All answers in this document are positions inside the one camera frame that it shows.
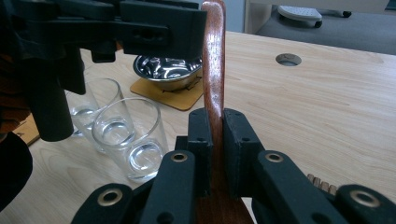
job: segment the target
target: wooden object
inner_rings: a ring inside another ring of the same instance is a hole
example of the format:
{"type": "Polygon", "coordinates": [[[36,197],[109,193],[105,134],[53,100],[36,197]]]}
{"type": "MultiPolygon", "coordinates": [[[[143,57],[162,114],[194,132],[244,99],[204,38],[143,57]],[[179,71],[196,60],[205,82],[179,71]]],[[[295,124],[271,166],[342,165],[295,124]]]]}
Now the wooden object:
{"type": "Polygon", "coordinates": [[[27,146],[30,146],[33,144],[33,142],[40,138],[37,127],[35,126],[33,115],[29,115],[29,117],[22,121],[20,126],[18,126],[18,128],[16,128],[13,132],[19,136],[27,146]]]}
{"type": "MultiPolygon", "coordinates": [[[[396,202],[396,56],[226,32],[224,106],[245,114],[267,149],[287,154],[304,174],[337,187],[360,184],[396,202]],[[297,66],[276,62],[298,55],[297,66]]],[[[86,78],[111,77],[125,97],[134,55],[93,64],[83,50],[86,78]]],[[[168,147],[188,133],[189,111],[160,105],[168,147]]],[[[38,139],[34,168],[0,223],[70,223],[88,196],[108,183],[136,188],[107,156],[83,138],[38,139]]]]}
{"type": "Polygon", "coordinates": [[[337,192],[337,187],[334,185],[330,185],[329,183],[322,181],[319,177],[314,175],[308,174],[306,176],[309,181],[317,188],[324,190],[332,195],[335,195],[337,192]]]}
{"type": "Polygon", "coordinates": [[[197,200],[197,223],[253,223],[240,199],[230,197],[224,171],[223,110],[225,73],[225,6],[204,1],[207,11],[203,52],[204,100],[212,132],[211,195],[197,200]]]}
{"type": "Polygon", "coordinates": [[[145,96],[158,103],[169,105],[174,109],[186,111],[198,101],[204,93],[203,81],[198,77],[187,89],[180,91],[162,91],[147,79],[139,78],[132,86],[131,92],[145,96]]]}

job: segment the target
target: curved wooden handle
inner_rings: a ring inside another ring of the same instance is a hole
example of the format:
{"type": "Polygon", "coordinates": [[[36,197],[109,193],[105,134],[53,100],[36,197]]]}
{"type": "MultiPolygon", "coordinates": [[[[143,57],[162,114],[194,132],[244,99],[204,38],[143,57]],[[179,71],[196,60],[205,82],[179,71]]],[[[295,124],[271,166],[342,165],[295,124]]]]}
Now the curved wooden handle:
{"type": "Polygon", "coordinates": [[[204,1],[202,10],[207,11],[203,51],[204,100],[214,145],[214,168],[218,170],[221,168],[216,165],[223,161],[225,6],[222,1],[204,1]]]}
{"type": "Polygon", "coordinates": [[[232,199],[224,171],[223,110],[225,71],[225,6],[206,0],[203,51],[204,100],[213,140],[211,195],[197,202],[197,223],[253,223],[242,200],[232,199]]]}

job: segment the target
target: gray carpet floor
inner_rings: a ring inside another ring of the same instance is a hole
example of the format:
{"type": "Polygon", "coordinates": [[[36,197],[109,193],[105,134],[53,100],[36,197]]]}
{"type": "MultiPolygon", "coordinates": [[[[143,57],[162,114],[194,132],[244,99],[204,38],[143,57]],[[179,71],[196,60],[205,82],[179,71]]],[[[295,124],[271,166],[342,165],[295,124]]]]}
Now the gray carpet floor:
{"type": "Polygon", "coordinates": [[[396,16],[352,12],[344,18],[342,11],[318,12],[323,23],[314,28],[311,21],[280,20],[273,6],[271,18],[256,35],[396,55],[396,16]]]}

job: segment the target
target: cable hole in table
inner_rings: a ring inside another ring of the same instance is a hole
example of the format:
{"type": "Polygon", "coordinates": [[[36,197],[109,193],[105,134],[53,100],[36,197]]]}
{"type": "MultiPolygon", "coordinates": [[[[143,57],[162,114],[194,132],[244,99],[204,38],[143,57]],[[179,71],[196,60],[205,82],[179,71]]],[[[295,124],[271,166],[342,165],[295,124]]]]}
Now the cable hole in table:
{"type": "Polygon", "coordinates": [[[299,56],[291,53],[282,53],[276,56],[276,62],[284,66],[297,66],[302,61],[299,56]]]}

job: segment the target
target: metal bowl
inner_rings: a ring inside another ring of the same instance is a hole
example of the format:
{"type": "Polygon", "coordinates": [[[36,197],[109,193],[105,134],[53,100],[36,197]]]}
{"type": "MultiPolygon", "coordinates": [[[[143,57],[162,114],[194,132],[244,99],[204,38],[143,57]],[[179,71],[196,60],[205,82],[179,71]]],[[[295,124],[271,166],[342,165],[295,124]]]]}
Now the metal bowl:
{"type": "Polygon", "coordinates": [[[142,78],[153,81],[163,91],[177,91],[188,87],[202,69],[202,59],[180,60],[137,56],[134,71],[142,78]]]}

